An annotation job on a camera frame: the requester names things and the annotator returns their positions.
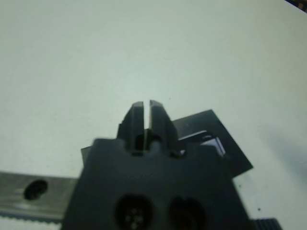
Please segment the white surface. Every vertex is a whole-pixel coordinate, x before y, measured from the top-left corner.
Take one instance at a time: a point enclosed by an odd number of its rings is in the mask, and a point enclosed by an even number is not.
[[[212,108],[255,167],[250,216],[305,229],[306,28],[283,0],[0,0],[0,170],[77,177],[131,103]]]

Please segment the screw hole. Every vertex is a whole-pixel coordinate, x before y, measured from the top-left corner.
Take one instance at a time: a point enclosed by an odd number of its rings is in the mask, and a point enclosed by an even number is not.
[[[146,230],[153,220],[153,207],[141,195],[126,195],[116,205],[115,218],[121,230]]]
[[[192,198],[173,199],[169,206],[169,218],[175,230],[207,229],[206,213],[201,204]]]
[[[37,180],[30,183],[24,190],[24,198],[26,200],[37,200],[48,189],[48,184],[44,180]]]

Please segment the white table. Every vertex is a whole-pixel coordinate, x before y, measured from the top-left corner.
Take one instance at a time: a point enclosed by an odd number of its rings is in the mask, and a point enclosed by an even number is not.
[[[305,229],[306,61],[307,15],[283,0],[1,0],[0,170],[77,177],[135,101],[213,109],[255,167],[235,179],[250,216]]]

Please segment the reflective metal piece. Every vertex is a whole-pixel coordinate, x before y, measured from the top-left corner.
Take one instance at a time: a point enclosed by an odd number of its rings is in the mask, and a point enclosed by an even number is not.
[[[0,215],[59,223],[77,181],[76,178],[0,172]]]

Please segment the black plastic part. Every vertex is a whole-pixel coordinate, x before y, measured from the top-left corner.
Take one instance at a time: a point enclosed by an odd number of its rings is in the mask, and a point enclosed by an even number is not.
[[[178,135],[173,122],[169,119],[162,104],[150,101],[149,129],[147,131],[146,148],[153,141],[159,141],[161,150],[173,154],[178,151]]]
[[[142,152],[144,149],[144,106],[136,102],[126,114],[118,127],[118,138],[125,141],[125,147],[132,152]]]
[[[174,229],[169,208],[176,197],[197,201],[203,207],[208,229],[254,229],[214,147],[188,145],[189,154],[178,159],[158,149],[133,157],[123,146],[120,139],[94,142],[63,230],[120,230],[117,204],[130,195],[148,197],[153,209],[148,230]]]
[[[179,139],[201,131],[206,131],[207,133],[205,135],[199,134],[180,140],[179,145],[181,148],[185,148],[185,146],[191,142],[203,142],[203,136],[206,135],[218,137],[225,150],[223,159],[227,164],[232,177],[236,177],[253,168],[240,147],[236,144],[227,129],[212,110],[187,116],[175,120],[173,123],[177,128]]]
[[[225,157],[214,146],[187,142],[187,154],[177,155],[177,130],[180,136],[204,129],[201,116],[188,123],[177,121],[176,130],[162,105],[154,101],[151,116],[145,136],[143,106],[135,103],[119,126],[117,139],[95,140],[62,230],[177,230],[182,226],[192,230],[254,230]],[[209,121],[216,125],[214,117]],[[227,137],[219,132],[223,128],[219,123],[211,137]]]
[[[254,219],[252,223],[256,227],[256,230],[282,230],[277,219]]]
[[[152,112],[151,112],[152,116],[153,116],[153,111],[155,111],[155,114],[164,113],[164,112],[159,112],[157,111],[156,108],[154,108],[152,109]],[[164,119],[165,120],[162,121],[162,123],[169,124],[169,121],[167,120],[167,118],[164,118]],[[167,147],[169,149],[178,148],[179,150],[186,150],[186,146],[189,143],[199,143],[200,144],[208,139],[219,138],[222,144],[222,147],[225,150],[224,161],[227,164],[227,167],[229,168],[232,177],[236,177],[253,168],[252,164],[249,162],[247,157],[244,155],[240,147],[236,144],[234,139],[231,137],[231,135],[228,133],[228,131],[226,130],[222,122],[219,120],[219,118],[216,116],[216,114],[212,110],[207,110],[199,114],[187,116],[179,120],[175,120],[172,123],[175,126],[176,132],[172,131],[173,129],[172,127],[170,127],[167,131],[154,130],[154,132],[156,132],[158,135],[156,137],[153,137],[154,135],[151,134],[150,131],[146,130],[146,132],[149,133],[147,136],[152,135],[151,138],[147,137],[145,140],[146,149],[149,148],[148,145],[150,141],[153,141],[155,138],[156,140],[159,141],[159,136],[163,137],[164,136],[163,133],[168,133],[168,135],[171,137],[171,139],[163,143],[164,146],[168,145],[172,147],[172,148]],[[179,137],[180,141],[177,144],[171,144],[175,142],[174,137],[176,135]],[[85,162],[85,159],[89,153],[89,150],[90,150],[90,147],[81,149],[83,162]]]

